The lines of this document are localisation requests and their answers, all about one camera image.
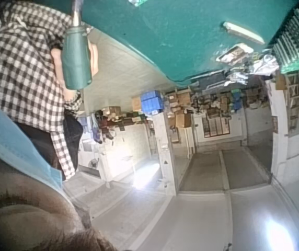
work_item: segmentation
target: fluorescent light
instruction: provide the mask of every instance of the fluorescent light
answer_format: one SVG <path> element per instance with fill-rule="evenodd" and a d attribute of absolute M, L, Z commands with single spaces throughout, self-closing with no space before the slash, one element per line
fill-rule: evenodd
<path fill-rule="evenodd" d="M 133 186 L 137 189 L 144 188 L 152 180 L 159 168 L 160 165 L 156 163 L 138 169 L 134 175 Z"/>
<path fill-rule="evenodd" d="M 252 40 L 259 44 L 265 44 L 265 41 L 259 35 L 255 34 L 254 32 L 251 32 L 247 29 L 244 29 L 240 26 L 234 25 L 231 22 L 225 22 L 225 23 L 223 23 L 223 26 L 226 28 L 228 33 L 232 33 L 232 34 L 247 38 L 247 39 Z"/>
<path fill-rule="evenodd" d="M 269 221 L 267 236 L 272 251 L 294 251 L 290 234 L 282 225 Z"/>

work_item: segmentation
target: black pants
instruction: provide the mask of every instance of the black pants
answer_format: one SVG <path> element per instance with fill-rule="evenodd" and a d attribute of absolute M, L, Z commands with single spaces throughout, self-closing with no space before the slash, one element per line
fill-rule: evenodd
<path fill-rule="evenodd" d="M 29 125 L 16 123 L 19 128 L 25 133 L 25 135 L 33 142 L 40 155 L 49 163 L 52 167 L 62 172 L 62 179 L 65 180 L 64 171 L 61 168 L 59 159 L 56 155 L 51 135 L 48 132 L 36 129 Z M 81 136 L 83 134 L 82 125 L 71 115 L 65 114 L 63 121 L 64 135 L 67 144 L 68 151 L 71 156 L 75 170 L 78 163 L 78 147 Z"/>

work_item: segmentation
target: hand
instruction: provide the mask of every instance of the hand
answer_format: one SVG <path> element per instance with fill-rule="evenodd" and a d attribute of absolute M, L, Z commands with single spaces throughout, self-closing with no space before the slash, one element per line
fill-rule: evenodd
<path fill-rule="evenodd" d="M 95 44 L 90 43 L 88 40 L 89 44 L 89 50 L 90 50 L 90 70 L 91 70 L 91 75 L 95 76 L 96 73 L 98 73 L 98 51 L 97 51 L 97 46 Z M 65 80 L 64 80 L 64 75 L 62 73 L 62 62 L 61 62 L 61 50 L 59 49 L 52 49 L 51 55 L 53 58 L 53 63 L 54 63 L 54 69 L 55 69 L 55 74 L 56 74 L 56 79 L 62 86 L 64 90 L 64 98 L 65 101 L 70 101 L 74 98 L 76 94 L 76 90 L 68 90 L 65 85 Z"/>

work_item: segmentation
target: hair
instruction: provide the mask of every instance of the hair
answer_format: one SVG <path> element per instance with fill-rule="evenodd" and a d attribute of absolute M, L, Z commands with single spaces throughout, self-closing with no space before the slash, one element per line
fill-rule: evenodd
<path fill-rule="evenodd" d="M 26 251 L 117 251 L 117 249 L 94 229 L 84 230 L 70 236 L 53 239 Z"/>

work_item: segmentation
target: window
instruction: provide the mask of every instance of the window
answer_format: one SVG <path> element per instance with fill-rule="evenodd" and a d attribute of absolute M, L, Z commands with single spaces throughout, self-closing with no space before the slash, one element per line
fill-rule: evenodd
<path fill-rule="evenodd" d="M 230 134 L 227 118 L 202 118 L 204 138 Z"/>

